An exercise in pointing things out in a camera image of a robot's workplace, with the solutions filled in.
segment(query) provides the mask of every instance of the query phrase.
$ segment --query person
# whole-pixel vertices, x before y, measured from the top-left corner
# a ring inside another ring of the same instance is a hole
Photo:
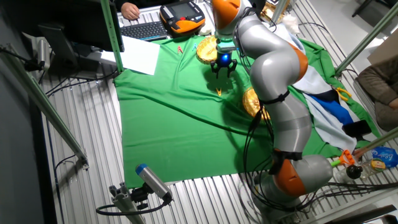
[[[125,19],[138,19],[139,9],[143,7],[161,6],[178,0],[116,0],[116,8]]]
[[[363,70],[357,81],[374,100],[380,128],[398,127],[398,55]]]

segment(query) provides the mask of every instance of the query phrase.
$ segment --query metal grid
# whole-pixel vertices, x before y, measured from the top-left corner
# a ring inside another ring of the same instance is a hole
[[[211,9],[204,3],[199,3],[206,22],[212,22]],[[141,18],[132,21],[133,24],[158,21],[158,7],[141,11]],[[291,12],[298,17],[299,23],[324,23],[307,0],[297,1],[296,8]],[[345,57],[337,43],[324,30],[315,26],[300,26],[298,36],[324,46],[329,51],[334,65],[338,65]],[[102,74],[115,70],[110,65],[103,65]],[[342,82],[353,98],[361,103],[375,120],[374,107],[370,99],[354,82],[355,74],[344,72]],[[49,91],[61,78],[44,80],[44,91]],[[61,86],[79,82],[69,79]],[[89,158],[90,168],[83,170],[76,159],[69,159],[57,170],[60,186],[61,203],[65,223],[129,223],[125,217],[106,217],[97,215],[95,208],[111,204],[110,185],[118,185],[123,181],[123,153],[121,146],[121,119],[116,89],[112,80],[90,82],[65,88],[50,97],[64,122],[76,136]],[[73,155],[72,151],[54,130],[51,124],[47,128],[44,118],[43,126],[50,166]],[[398,148],[397,142],[391,141],[388,146]],[[398,169],[387,170],[371,177],[373,184],[397,182]],[[202,179],[184,180],[170,185],[175,202],[155,213],[143,217],[147,223],[261,223],[262,218],[249,196],[243,175],[223,175]],[[57,210],[58,222],[62,223],[58,204],[55,182],[53,195]],[[380,191],[367,195],[340,196],[323,199],[310,209],[308,214],[293,214],[283,219],[284,223],[325,223],[336,217],[375,202],[396,190]],[[159,199],[152,195],[148,202],[150,208],[160,205]]]

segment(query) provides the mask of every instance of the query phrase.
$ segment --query orange handheld controller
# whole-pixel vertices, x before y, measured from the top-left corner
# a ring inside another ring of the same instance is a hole
[[[204,13],[192,1],[164,5],[159,14],[165,28],[180,35],[192,34],[205,23]]]

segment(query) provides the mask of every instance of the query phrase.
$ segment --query keyboard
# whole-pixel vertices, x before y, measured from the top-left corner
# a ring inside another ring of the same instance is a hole
[[[167,31],[161,22],[146,22],[120,28],[122,35],[135,39],[151,41],[167,38]]]

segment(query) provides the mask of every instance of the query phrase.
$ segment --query green cloth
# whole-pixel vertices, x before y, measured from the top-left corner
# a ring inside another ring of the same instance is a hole
[[[251,86],[249,77],[238,61],[231,78],[222,69],[216,79],[210,66],[200,63],[193,50],[202,40],[199,36],[160,40],[154,76],[126,70],[114,80],[121,109],[127,187],[142,185],[135,173],[142,163],[164,182],[243,171],[242,152],[252,121],[242,103],[244,91]],[[331,79],[334,68],[327,52],[303,43],[310,54],[310,65]],[[177,53],[178,46],[183,54]],[[216,88],[221,89],[221,96]],[[289,89],[306,104],[299,91]],[[373,124],[358,104],[353,100],[348,103],[359,118],[368,118]],[[265,126],[258,127],[249,147],[248,170],[269,157],[270,143]],[[341,151],[323,142],[313,128],[303,154],[333,157]]]

